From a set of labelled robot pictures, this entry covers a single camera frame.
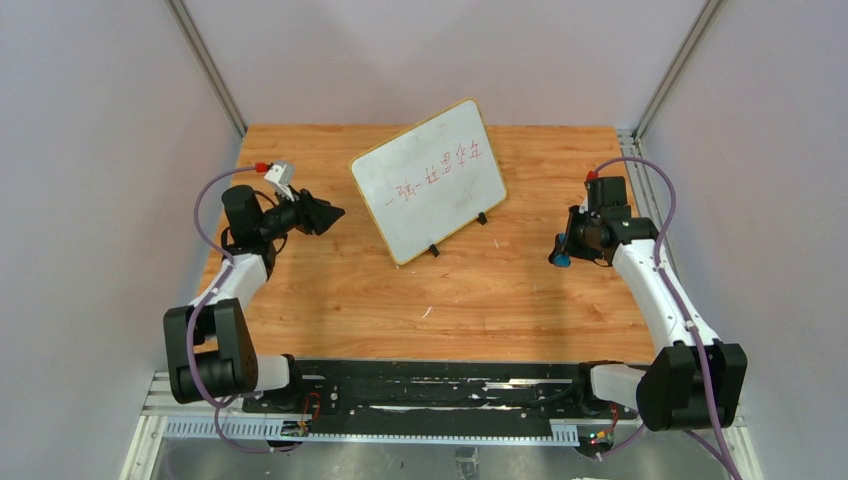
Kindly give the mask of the aluminium front rail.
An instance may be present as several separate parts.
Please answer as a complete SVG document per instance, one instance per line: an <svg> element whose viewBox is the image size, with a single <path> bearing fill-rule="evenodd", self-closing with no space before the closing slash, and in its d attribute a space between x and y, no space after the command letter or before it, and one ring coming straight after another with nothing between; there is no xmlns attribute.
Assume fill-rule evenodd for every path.
<svg viewBox="0 0 848 480"><path fill-rule="evenodd" d="M566 396L573 364L307 359L216 409L153 377L124 479L726 479L709 431Z"/></svg>

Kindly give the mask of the blue whiteboard eraser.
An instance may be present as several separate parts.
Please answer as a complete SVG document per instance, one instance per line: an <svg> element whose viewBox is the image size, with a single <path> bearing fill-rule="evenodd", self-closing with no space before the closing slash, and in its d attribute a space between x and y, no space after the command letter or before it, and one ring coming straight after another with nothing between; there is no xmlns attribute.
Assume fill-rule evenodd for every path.
<svg viewBox="0 0 848 480"><path fill-rule="evenodd" d="M558 268L568 268L571 265L570 255L566 251L567 235L558 232L555 235L554 247L548 256L548 262Z"/></svg>

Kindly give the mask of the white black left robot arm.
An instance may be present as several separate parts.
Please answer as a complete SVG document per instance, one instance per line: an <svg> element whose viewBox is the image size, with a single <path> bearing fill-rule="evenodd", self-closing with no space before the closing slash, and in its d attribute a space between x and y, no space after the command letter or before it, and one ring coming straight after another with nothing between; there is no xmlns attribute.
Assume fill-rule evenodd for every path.
<svg viewBox="0 0 848 480"><path fill-rule="evenodd" d="M302 189L263 209L247 185L222 195L231 242L221 242L221 269L190 304L163 317L171 392L180 404L287 389L298 382L291 355L260 356L245 309L273 273L278 250L292 230L327 232L345 211Z"/></svg>

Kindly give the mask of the aluminium frame post right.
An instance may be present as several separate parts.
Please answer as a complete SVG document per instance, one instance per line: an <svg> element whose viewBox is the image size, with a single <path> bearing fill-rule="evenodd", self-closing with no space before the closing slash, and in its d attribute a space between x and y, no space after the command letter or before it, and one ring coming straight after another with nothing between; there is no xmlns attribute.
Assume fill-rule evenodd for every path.
<svg viewBox="0 0 848 480"><path fill-rule="evenodd" d="M664 103L724 4L724 0L706 0L702 3L700 10L639 117L636 127L633 129L632 137L635 143L642 142L646 137Z"/></svg>

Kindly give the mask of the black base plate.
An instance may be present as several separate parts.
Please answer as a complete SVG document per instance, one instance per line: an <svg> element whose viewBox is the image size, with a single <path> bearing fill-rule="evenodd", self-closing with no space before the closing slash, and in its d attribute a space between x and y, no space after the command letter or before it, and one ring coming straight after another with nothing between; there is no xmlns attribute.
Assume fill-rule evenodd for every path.
<svg viewBox="0 0 848 480"><path fill-rule="evenodd" d="M242 411L305 419L315 434L518 439L552 421L604 429L633 410L582 403L574 363L300 359L295 393L247 399Z"/></svg>

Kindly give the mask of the aluminium frame post left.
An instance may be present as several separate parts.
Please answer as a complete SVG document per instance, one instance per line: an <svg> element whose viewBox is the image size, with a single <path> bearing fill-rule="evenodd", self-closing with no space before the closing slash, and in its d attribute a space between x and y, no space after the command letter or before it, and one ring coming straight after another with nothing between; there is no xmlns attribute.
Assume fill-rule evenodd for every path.
<svg viewBox="0 0 848 480"><path fill-rule="evenodd" d="M165 4L174 17L233 130L243 139L247 134L248 124L196 25L187 3L183 0L165 0Z"/></svg>

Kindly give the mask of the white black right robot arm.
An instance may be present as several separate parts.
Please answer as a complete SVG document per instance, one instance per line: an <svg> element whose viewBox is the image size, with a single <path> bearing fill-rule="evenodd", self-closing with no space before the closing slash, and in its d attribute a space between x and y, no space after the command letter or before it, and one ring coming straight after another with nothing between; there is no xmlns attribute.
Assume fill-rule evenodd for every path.
<svg viewBox="0 0 848 480"><path fill-rule="evenodd" d="M748 366L743 348L722 341L694 308L670 269L659 229L633 215L626 180L590 173L585 187L587 198L570 207L549 260L612 267L649 328L656 356L644 370L617 361L580 364L583 403L627 407L651 431L731 426Z"/></svg>

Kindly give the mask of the aluminium frame post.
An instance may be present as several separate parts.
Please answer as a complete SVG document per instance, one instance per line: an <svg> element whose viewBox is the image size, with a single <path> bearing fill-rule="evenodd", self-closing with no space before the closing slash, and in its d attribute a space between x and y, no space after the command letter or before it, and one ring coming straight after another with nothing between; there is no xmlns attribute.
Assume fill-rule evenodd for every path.
<svg viewBox="0 0 848 480"><path fill-rule="evenodd" d="M702 3L700 10L639 117L636 127L633 129L632 137L635 143L642 142L646 137L664 103L724 4L724 0L706 0Z"/></svg>
<svg viewBox="0 0 848 480"><path fill-rule="evenodd" d="M243 139L247 134L248 124L196 25L187 3L183 0L165 0L165 4L174 17L233 130Z"/></svg>

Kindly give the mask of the yellow-framed whiteboard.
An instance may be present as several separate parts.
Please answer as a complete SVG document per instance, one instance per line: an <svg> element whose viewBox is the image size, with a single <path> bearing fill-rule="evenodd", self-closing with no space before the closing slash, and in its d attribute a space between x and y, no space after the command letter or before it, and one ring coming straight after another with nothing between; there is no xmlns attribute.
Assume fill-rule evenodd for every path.
<svg viewBox="0 0 848 480"><path fill-rule="evenodd" d="M463 99L355 157L350 171L397 265L507 197L478 103Z"/></svg>

